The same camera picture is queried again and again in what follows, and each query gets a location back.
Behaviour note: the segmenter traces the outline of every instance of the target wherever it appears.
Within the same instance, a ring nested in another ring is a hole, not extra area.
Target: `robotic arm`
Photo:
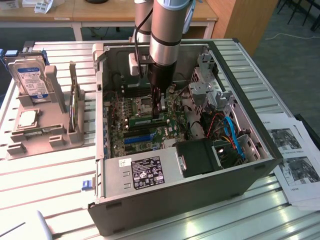
[[[152,117],[158,118],[159,102],[162,94],[166,97],[173,81],[181,38],[189,29],[196,0],[136,0],[135,3],[136,27],[132,39],[136,45],[150,41],[147,77],[151,86]],[[143,61],[137,51],[134,57],[142,77]]]

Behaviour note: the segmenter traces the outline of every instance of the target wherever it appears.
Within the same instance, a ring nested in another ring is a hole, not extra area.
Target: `blue hard drive label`
[[[18,68],[21,84],[35,103],[46,101],[48,90],[38,67]]]
[[[165,176],[159,156],[131,162],[133,187],[136,190],[164,184]]]

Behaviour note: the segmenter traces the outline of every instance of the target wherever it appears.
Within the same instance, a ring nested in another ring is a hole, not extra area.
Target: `motherboard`
[[[169,148],[188,138],[179,93],[170,87],[160,103],[159,118],[153,119],[151,95],[125,97],[123,92],[107,91],[103,104],[107,110],[109,157]]]

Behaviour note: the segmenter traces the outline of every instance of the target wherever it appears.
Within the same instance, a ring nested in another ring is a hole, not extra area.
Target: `aluminum workbench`
[[[241,44],[214,40],[257,113],[291,112],[265,79]],[[99,235],[87,209],[93,191],[81,192],[82,180],[95,173],[94,42],[36,42],[56,65],[62,90],[70,89],[69,62],[76,62],[77,80],[85,90],[85,143],[77,149],[16,160],[5,160],[6,144],[14,127],[19,101],[11,81],[0,111],[0,219],[39,210],[55,239],[320,239],[320,213],[300,211],[288,204],[275,175],[257,180],[242,196],[175,217],[121,232]],[[223,75],[220,78],[228,90]]]

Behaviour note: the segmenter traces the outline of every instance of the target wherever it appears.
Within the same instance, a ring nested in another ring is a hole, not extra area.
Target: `white cable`
[[[272,38],[266,38],[265,40],[272,40],[275,39],[277,36],[279,35],[286,35],[289,37],[293,37],[293,38],[297,38],[297,39],[320,39],[320,36],[312,36],[312,37],[302,37],[302,36],[294,36],[294,35],[290,35],[290,34],[285,34],[285,33],[278,33],[277,35],[275,35]]]

